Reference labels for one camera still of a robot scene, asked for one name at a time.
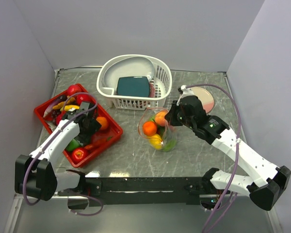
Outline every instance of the yellow lemon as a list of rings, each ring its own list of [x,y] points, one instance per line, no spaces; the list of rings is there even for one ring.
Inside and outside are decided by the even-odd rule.
[[[163,140],[157,133],[149,138],[149,143],[157,150],[160,150],[163,147]]]

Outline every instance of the red tomato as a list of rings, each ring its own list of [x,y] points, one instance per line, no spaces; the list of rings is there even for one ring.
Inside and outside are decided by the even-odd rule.
[[[75,164],[78,164],[81,162],[83,159],[85,159],[88,156],[88,151],[87,149],[84,149],[82,147],[74,149],[72,152],[72,161]]]
[[[78,86],[78,85],[71,85],[70,87],[68,87],[67,89],[67,94],[69,96],[72,96],[73,94],[75,93],[79,93],[79,92],[82,92],[81,88]]]
[[[91,102],[91,97],[87,94],[79,94],[77,95],[76,102],[78,105],[81,105],[83,101]]]
[[[56,125],[59,124],[59,122],[62,120],[63,116],[65,115],[66,111],[62,111],[62,113],[60,113],[60,115],[58,115],[56,117]]]

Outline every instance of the red plastic basket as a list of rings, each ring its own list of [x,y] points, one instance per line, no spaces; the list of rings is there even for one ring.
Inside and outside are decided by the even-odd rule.
[[[81,89],[82,92],[87,92],[87,90],[81,85],[77,84]],[[44,121],[43,114],[46,108],[60,95],[67,95],[67,91],[64,91],[60,93],[59,95],[55,96],[54,98],[50,99],[49,101],[41,104],[40,106],[36,107],[34,109],[34,113],[38,116],[39,120],[42,122],[43,126],[47,129],[48,133],[51,134],[52,130],[49,128],[49,125]],[[100,104],[97,105],[97,112],[100,117],[107,118],[109,122],[109,129],[107,131],[98,131],[93,135],[94,139],[99,139],[102,137],[112,137],[110,140],[108,140],[104,145],[98,147],[95,149],[92,153],[90,153],[86,158],[84,158],[82,161],[80,161],[78,164],[75,164],[71,159],[71,152],[64,151],[64,155],[67,158],[67,160],[71,163],[73,167],[82,167],[86,165],[88,162],[96,158],[100,153],[105,151],[107,148],[109,148],[113,143],[115,143],[117,140],[120,139],[121,135],[123,134],[122,128],[113,120],[113,118],[100,106]]]

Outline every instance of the gray marble table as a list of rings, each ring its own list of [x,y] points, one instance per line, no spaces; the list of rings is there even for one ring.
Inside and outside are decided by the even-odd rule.
[[[80,168],[80,171],[92,172],[92,175],[97,177],[185,177],[203,176],[211,167],[217,167],[225,172],[232,170],[234,163],[230,158],[197,138],[186,127],[178,128],[178,142],[172,151],[162,152],[153,149],[139,136],[137,130],[144,112],[109,108],[96,89],[98,73],[99,69],[61,70],[54,91],[57,95],[72,84],[82,84],[88,92],[96,96],[101,106],[124,131],[116,144],[87,166]],[[212,83],[228,90],[224,73],[172,71],[172,76],[172,91],[167,97],[165,108],[170,108],[172,101],[179,98],[177,89],[183,84]],[[213,95],[215,101],[210,114],[219,116],[236,130],[238,123],[231,101],[220,90],[214,87],[205,88]],[[43,142],[49,134],[45,129],[41,134],[41,142]],[[56,165],[57,171],[71,168],[73,167],[64,155]],[[237,174],[245,175],[245,172],[239,168]]]

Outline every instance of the white plastic basket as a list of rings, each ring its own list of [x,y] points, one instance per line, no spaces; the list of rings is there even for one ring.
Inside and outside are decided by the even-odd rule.
[[[104,75],[107,69],[113,64],[130,57],[145,57],[149,59],[155,69],[154,78],[150,81],[155,87],[154,98],[141,98],[130,96],[114,95],[114,88],[104,86]],[[163,107],[166,97],[170,94],[172,86],[172,76],[169,67],[161,60],[145,55],[129,54],[115,57],[109,60],[100,70],[97,78],[97,90],[103,95],[107,104],[111,107],[113,104],[118,109],[132,109],[132,110],[145,110],[147,107]]]

